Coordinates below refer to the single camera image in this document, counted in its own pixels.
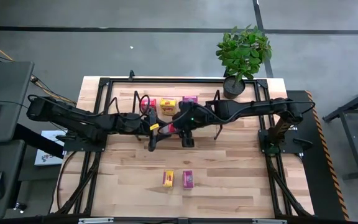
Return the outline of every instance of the black pot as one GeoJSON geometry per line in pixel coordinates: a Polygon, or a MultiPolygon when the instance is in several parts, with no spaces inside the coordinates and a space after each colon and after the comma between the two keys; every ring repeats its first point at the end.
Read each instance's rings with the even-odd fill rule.
{"type": "Polygon", "coordinates": [[[230,100],[240,95],[245,88],[246,83],[243,80],[237,82],[235,75],[226,77],[223,81],[223,95],[230,100]]]}

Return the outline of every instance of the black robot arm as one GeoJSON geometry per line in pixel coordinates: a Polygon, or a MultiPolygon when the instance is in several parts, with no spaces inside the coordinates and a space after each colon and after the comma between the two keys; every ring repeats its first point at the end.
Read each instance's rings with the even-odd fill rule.
{"type": "Polygon", "coordinates": [[[302,115],[296,103],[290,99],[277,98],[268,101],[238,103],[232,100],[207,101],[205,106],[194,102],[179,102],[179,109],[172,121],[166,123],[157,117],[153,109],[149,109],[144,118],[136,113],[93,114],[81,110],[51,97],[30,95],[31,102],[27,116],[34,121],[50,121],[76,133],[90,143],[103,140],[106,134],[129,134],[148,136],[149,151],[153,151],[157,143],[178,134],[182,138],[183,147],[193,147],[191,131],[213,124],[227,124],[238,118],[277,114],[280,120],[268,130],[271,143],[278,144],[284,138],[285,131],[291,125],[299,124],[302,115]],[[161,129],[173,124],[174,133],[161,133],[161,129]],[[158,124],[158,131],[153,131],[158,124]]]}

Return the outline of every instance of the wooden tabletop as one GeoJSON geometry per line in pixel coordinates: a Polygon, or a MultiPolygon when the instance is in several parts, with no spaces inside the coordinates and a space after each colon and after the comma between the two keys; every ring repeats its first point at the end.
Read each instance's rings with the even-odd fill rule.
{"type": "MultiPolygon", "coordinates": [[[[99,78],[84,77],[78,99],[79,108],[93,111],[99,78]]],[[[271,78],[267,81],[271,98],[287,97],[283,79],[271,78]]],[[[115,83],[112,98],[118,98],[120,112],[130,112],[135,90],[140,96],[148,94],[156,98],[157,103],[165,96],[180,101],[183,95],[197,95],[201,105],[212,100],[216,90],[223,92],[221,84],[157,82],[158,77],[156,83],[115,83]]],[[[253,87],[247,85],[235,100],[255,100],[253,87]]],[[[163,116],[159,108],[157,110],[160,118],[172,120],[172,117],[163,116]]],[[[110,107],[109,112],[115,113],[115,106],[110,107]]],[[[109,136],[99,166],[91,215],[273,218],[265,157],[259,151],[257,140],[259,129],[258,117],[240,118],[224,125],[216,141],[213,137],[218,127],[208,126],[193,131],[194,148],[182,148],[180,139],[171,138],[160,141],[154,152],[147,150],[146,139],[139,142],[135,136],[109,136]],[[173,188],[162,186],[164,170],[174,170],[173,188]],[[182,187],[183,170],[193,171],[195,187],[191,190],[182,187]]],[[[289,154],[283,154],[282,157],[288,188],[302,206],[313,213],[300,159],[289,154]]],[[[78,185],[83,158],[84,153],[77,153],[63,173],[59,189],[61,204],[78,185]]],[[[284,212],[281,190],[277,192],[280,208],[284,212]]],[[[85,190],[83,206],[87,194],[88,189],[85,190]]],[[[56,209],[55,198],[51,212],[56,209]]]]}

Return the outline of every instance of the desk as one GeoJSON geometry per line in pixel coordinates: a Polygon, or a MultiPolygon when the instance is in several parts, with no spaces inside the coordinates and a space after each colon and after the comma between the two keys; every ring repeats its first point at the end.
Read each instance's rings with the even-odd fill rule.
{"type": "Polygon", "coordinates": [[[33,67],[32,62],[0,63],[0,101],[13,102],[0,102],[0,142],[22,139],[28,145],[62,157],[61,145],[17,123],[33,67]]]}
{"type": "MultiPolygon", "coordinates": [[[[100,77],[84,77],[78,107],[93,111],[100,77]]],[[[287,97],[283,79],[268,79],[271,98],[287,97]]],[[[197,95],[200,104],[212,100],[221,84],[207,83],[116,83],[112,97],[118,98],[121,112],[132,109],[134,91],[156,98],[180,100],[183,95],[197,95]]],[[[255,100],[254,89],[247,86],[236,101],[255,100]]],[[[110,113],[115,113],[114,106],[110,113]]],[[[158,115],[165,121],[171,117],[158,115]]],[[[227,124],[216,141],[217,127],[208,126],[193,132],[195,147],[184,149],[178,138],[157,144],[154,152],[147,141],[135,136],[108,137],[102,153],[91,215],[112,217],[209,217],[273,218],[265,157],[259,152],[257,117],[241,118],[227,124]],[[174,188],[162,187],[165,169],[175,171],[174,188]],[[194,173],[195,188],[183,190],[181,172],[194,173]]],[[[313,213],[305,171],[299,158],[283,154],[288,188],[304,208],[313,213]]],[[[62,203],[75,190],[80,179],[84,153],[77,153],[68,163],[62,177],[62,203]]],[[[281,191],[277,191],[283,211],[281,191]]],[[[51,212],[56,211],[56,198],[51,212]]]]}
{"type": "Polygon", "coordinates": [[[21,161],[24,156],[23,140],[0,143],[0,171],[4,172],[5,195],[0,199],[0,218],[3,218],[7,208],[13,208],[19,193],[19,176],[21,161]]]}

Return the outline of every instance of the snack box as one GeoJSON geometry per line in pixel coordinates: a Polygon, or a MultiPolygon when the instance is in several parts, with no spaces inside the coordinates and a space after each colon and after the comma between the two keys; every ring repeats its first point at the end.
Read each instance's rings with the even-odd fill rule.
{"type": "Polygon", "coordinates": [[[175,115],[176,105],[177,105],[177,101],[175,99],[162,98],[160,103],[162,114],[169,115],[169,116],[175,115]]]}
{"type": "Polygon", "coordinates": [[[173,187],[173,170],[165,170],[162,185],[164,187],[173,187]]]}
{"type": "Polygon", "coordinates": [[[184,189],[192,189],[193,187],[194,187],[193,171],[184,170],[183,171],[183,188],[184,189]]]}
{"type": "MultiPolygon", "coordinates": [[[[146,112],[146,107],[147,107],[147,103],[148,100],[147,99],[143,99],[142,102],[140,102],[140,107],[142,108],[143,112],[146,112]]],[[[149,108],[153,108],[155,111],[157,111],[157,100],[156,99],[150,99],[150,106],[149,108]]]]}
{"type": "Polygon", "coordinates": [[[184,96],[182,98],[184,102],[195,102],[197,103],[197,96],[184,96]]]}

